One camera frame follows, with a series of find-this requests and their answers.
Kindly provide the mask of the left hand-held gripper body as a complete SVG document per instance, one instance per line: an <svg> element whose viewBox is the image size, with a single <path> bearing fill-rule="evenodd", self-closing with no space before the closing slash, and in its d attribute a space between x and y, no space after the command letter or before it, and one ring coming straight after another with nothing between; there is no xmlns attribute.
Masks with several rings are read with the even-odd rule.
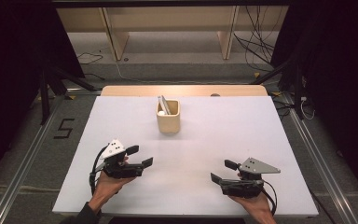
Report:
<svg viewBox="0 0 358 224"><path fill-rule="evenodd" d="M108 144L102 153L104 162L103 171L113 178L129 178L141 176L143 165L141 163L129 164L125 162L127 147L124 147L117 139Z"/></svg>

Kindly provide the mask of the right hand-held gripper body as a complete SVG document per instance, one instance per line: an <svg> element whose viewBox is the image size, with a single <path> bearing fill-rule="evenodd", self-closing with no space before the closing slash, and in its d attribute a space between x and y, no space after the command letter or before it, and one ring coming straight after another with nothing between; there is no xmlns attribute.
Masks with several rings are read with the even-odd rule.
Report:
<svg viewBox="0 0 358 224"><path fill-rule="evenodd" d="M248 158L238 163L236 170L240 173L239 180L222 179L219 186L224 195L246 199L257 197L264 189L262 174L279 174L281 170L255 158Z"/></svg>

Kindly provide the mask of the beige square pen holder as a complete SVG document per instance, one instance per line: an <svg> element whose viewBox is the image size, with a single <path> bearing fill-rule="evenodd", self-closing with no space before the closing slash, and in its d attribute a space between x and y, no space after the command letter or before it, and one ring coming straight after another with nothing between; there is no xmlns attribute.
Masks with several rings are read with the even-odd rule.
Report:
<svg viewBox="0 0 358 224"><path fill-rule="evenodd" d="M159 104L157 105L157 121L158 129L161 133L178 133L180 131L180 103L175 99L168 99L167 103L171 110L171 115L159 116L161 111Z"/></svg>

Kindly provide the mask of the silver pen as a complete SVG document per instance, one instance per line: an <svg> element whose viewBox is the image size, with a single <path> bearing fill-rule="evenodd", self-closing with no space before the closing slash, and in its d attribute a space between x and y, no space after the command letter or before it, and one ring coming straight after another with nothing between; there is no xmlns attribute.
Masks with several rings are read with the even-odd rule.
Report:
<svg viewBox="0 0 358 224"><path fill-rule="evenodd" d="M171 115L172 114L171 110L170 110L169 105L168 105L168 103L167 103L167 101L166 101L166 99L165 99L165 97L163 95L161 95L161 99L162 99L162 103L164 104L164 107L166 109L166 114Z"/></svg>

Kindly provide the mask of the person's right hand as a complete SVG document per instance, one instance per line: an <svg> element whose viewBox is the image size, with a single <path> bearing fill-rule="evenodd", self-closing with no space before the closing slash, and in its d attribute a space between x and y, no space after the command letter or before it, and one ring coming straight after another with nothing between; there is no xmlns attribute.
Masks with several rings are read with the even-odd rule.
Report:
<svg viewBox="0 0 358 224"><path fill-rule="evenodd" d="M230 196L230 199L239 203L251 216L266 216L270 213L268 199L263 195L250 199Z"/></svg>

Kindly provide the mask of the person's left hand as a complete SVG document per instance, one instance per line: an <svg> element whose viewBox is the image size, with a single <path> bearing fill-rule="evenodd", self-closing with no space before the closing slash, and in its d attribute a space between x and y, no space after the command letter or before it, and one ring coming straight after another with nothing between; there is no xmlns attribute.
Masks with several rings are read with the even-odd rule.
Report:
<svg viewBox="0 0 358 224"><path fill-rule="evenodd" d="M132 180L134 177L116 179L101 172L96 189L89 201L89 207L94 211L99 211L124 185Z"/></svg>

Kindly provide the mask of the white foam board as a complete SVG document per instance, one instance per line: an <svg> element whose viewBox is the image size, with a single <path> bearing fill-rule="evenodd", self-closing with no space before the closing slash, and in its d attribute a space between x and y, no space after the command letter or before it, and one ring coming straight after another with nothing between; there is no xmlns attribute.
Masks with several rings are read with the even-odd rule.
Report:
<svg viewBox="0 0 358 224"><path fill-rule="evenodd" d="M90 199L89 174L98 152L111 140L139 146L132 163L151 167L104 207L126 217L244 217L211 176L234 179L224 162L255 158L278 168L264 175L277 196L281 217L315 217L317 208L300 172L275 106L268 96L182 97L178 133L158 129L155 97L101 96L94 102L76 154L53 207L74 214Z"/></svg>

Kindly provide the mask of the black metal stand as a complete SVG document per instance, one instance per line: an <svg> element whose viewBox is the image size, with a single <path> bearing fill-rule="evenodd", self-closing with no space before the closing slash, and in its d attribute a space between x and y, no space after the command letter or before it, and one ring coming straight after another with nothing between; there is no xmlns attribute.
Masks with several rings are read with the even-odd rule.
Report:
<svg viewBox="0 0 358 224"><path fill-rule="evenodd" d="M77 84L78 86L88 91L101 90L101 88L94 87L86 81L83 81L78 77L70 75L59 67L52 66L43 68L39 76L39 90L42 103L42 125L44 125L48 121L48 118L50 116L48 88L51 88L56 95L65 95L68 92L68 89L64 86L62 82L64 79L68 79L69 81Z"/></svg>
<svg viewBox="0 0 358 224"><path fill-rule="evenodd" d="M302 69L297 60L289 59L281 65L274 68L272 71L266 73L264 76L257 78L251 82L251 85L261 85L265 81L280 75L281 78L278 82L280 91L294 92L294 110L300 119L305 118L303 115L302 105Z"/></svg>

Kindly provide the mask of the black curtain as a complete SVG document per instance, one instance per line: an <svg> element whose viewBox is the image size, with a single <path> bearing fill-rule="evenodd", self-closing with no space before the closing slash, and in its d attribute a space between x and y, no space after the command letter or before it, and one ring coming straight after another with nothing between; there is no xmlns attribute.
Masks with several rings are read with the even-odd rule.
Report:
<svg viewBox="0 0 358 224"><path fill-rule="evenodd" d="M82 77L69 37L48 0L0 0L0 160L39 90L42 62Z"/></svg>
<svg viewBox="0 0 358 224"><path fill-rule="evenodd" d="M322 33L304 62L305 89L358 180L358 0L293 1L272 64L289 58L320 12Z"/></svg>

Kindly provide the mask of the aluminium floor rail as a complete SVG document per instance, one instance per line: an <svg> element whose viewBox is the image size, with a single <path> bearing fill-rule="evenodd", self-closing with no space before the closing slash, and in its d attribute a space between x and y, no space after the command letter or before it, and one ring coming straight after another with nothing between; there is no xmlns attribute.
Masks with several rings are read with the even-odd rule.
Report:
<svg viewBox="0 0 358 224"><path fill-rule="evenodd" d="M305 122L301 120L294 109L291 110L291 118L296 125L296 128L306 146L307 151L310 154L310 157L316 166L324 185L329 192L329 195L341 216L341 219L344 224L358 224L358 218L354 214L351 204L347 197L344 194L344 191L341 189L340 185L333 176L333 173L328 166L326 160L324 159L322 153L317 147L316 143L313 140L312 135Z"/></svg>
<svg viewBox="0 0 358 224"><path fill-rule="evenodd" d="M32 143L27 147L25 154L21 157L21 163L16 169L10 182L1 187L2 197L0 198L0 224L3 224L12 204L14 203L18 193L20 192L21 185L23 184L26 176L28 175L32 164L47 136L47 132L51 126L51 122L55 118L56 112L64 100L63 96L56 96L53 100L48 98L51 103L50 115L48 118L37 126L34 132Z"/></svg>

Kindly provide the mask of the light wooden desk frame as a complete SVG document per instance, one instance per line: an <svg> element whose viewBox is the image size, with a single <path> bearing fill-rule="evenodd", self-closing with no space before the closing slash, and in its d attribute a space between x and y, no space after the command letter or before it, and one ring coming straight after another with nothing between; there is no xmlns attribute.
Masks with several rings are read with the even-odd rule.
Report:
<svg viewBox="0 0 358 224"><path fill-rule="evenodd" d="M68 33L104 33L115 60L120 60L130 32L215 32L222 57L230 56L236 31L260 25L263 39L280 31L288 7L85 7L57 10Z"/></svg>

